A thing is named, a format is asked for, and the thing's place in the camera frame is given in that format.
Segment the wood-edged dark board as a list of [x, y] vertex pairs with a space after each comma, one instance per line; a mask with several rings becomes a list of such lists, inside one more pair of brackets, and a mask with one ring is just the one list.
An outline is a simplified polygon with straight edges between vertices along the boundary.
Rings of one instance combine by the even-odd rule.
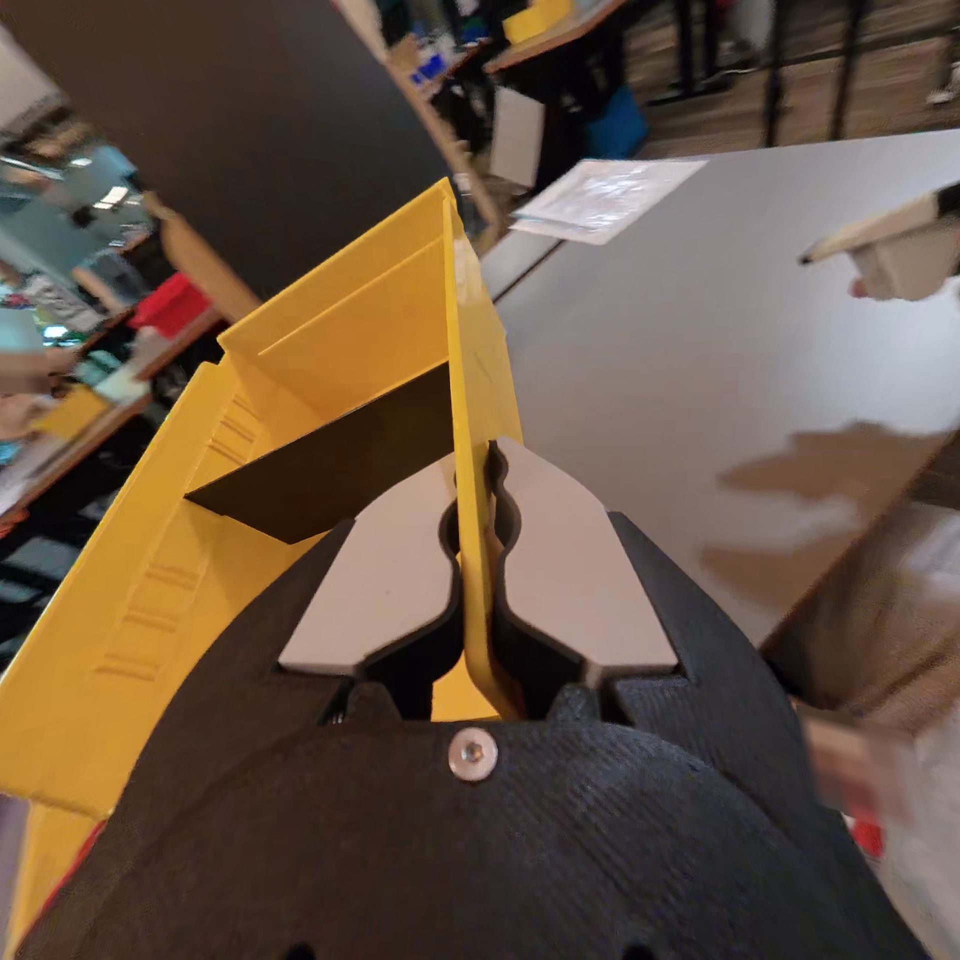
[[2, 2], [2, 26], [229, 323], [443, 179], [466, 215], [462, 150], [336, 2]]

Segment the grey flat panel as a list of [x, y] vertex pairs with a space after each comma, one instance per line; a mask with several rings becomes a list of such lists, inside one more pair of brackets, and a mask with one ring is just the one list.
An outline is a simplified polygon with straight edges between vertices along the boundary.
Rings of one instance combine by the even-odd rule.
[[489, 173], [515, 186], [532, 189], [541, 161], [545, 123], [546, 107], [542, 102], [498, 86]]

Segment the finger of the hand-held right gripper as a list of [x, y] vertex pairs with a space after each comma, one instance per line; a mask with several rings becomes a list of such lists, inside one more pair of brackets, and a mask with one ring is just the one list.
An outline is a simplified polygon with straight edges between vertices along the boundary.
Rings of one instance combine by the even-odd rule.
[[855, 249], [850, 294], [881, 303], [933, 296], [958, 276], [958, 234], [957, 224], [934, 225]]
[[959, 183], [923, 193], [886, 213], [847, 224], [805, 250], [798, 262], [807, 266], [827, 258], [882, 242], [918, 234], [949, 219], [957, 219]]

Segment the small yellow plastic bin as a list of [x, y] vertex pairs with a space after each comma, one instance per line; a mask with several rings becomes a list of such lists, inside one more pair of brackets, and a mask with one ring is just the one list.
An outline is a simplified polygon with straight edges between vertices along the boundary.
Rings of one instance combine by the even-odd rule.
[[533, 40], [565, 21], [574, 10], [573, 1], [530, 1], [502, 21], [510, 45]]

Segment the long wood-edged table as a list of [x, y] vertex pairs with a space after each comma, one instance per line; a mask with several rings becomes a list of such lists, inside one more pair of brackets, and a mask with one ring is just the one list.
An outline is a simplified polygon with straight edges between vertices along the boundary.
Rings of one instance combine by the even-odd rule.
[[484, 72], [489, 76], [497, 75], [504, 70], [580, 41], [610, 21], [628, 4], [630, 4], [629, 1], [603, 1], [596, 2], [585, 10], [571, 11], [547, 30], [525, 38], [517, 44], [510, 44], [503, 53], [484, 65]]

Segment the black bin divider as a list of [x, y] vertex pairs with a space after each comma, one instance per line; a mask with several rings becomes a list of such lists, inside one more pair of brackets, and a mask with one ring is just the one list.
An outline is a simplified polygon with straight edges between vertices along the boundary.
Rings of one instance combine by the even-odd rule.
[[185, 500], [294, 545], [355, 519], [453, 451], [450, 365], [442, 362]]

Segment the laminated paper sheet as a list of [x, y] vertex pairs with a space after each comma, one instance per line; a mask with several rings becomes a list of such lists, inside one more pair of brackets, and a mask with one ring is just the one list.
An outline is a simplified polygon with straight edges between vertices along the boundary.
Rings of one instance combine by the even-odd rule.
[[709, 163], [585, 159], [512, 214], [510, 230], [604, 246]]

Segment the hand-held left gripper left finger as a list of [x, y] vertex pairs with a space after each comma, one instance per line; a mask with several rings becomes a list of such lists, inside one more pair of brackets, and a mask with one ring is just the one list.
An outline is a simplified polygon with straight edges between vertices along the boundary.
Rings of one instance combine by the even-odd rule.
[[455, 613], [462, 593], [449, 453], [361, 510], [278, 657], [297, 673], [358, 678]]

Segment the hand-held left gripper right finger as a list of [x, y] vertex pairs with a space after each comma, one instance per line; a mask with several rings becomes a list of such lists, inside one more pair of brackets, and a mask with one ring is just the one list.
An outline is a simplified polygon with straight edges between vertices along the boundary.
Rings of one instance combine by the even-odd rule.
[[604, 504], [520, 442], [488, 451], [501, 553], [490, 642], [524, 690], [673, 673], [666, 628]]

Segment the blue plastic bin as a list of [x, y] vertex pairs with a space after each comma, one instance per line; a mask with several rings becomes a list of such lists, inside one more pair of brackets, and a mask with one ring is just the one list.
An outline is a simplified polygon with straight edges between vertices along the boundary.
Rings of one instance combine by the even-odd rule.
[[650, 127], [626, 83], [613, 92], [599, 116], [584, 125], [583, 157], [630, 161], [642, 150]]

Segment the red plastic bin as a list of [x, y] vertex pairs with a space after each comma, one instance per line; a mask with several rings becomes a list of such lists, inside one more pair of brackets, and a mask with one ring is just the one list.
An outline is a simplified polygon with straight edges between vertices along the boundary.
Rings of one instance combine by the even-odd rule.
[[178, 270], [138, 303], [126, 326], [174, 340], [210, 306], [205, 293]]

